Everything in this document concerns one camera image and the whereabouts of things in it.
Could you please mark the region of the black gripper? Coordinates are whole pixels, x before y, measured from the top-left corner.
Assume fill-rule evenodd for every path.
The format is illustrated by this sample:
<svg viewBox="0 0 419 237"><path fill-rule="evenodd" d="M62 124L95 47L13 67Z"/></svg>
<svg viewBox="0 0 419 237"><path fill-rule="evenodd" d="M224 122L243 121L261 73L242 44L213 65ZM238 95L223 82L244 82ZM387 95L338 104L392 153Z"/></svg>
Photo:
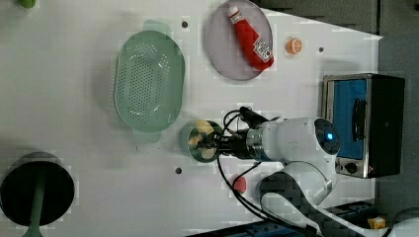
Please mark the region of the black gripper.
<svg viewBox="0 0 419 237"><path fill-rule="evenodd" d="M204 141L197 145L199 150L217 150L222 155L231 155L238 159L250 159L250 153L246 145L247 129L240 129L235 135L222 136L219 132L204 135Z"/></svg>

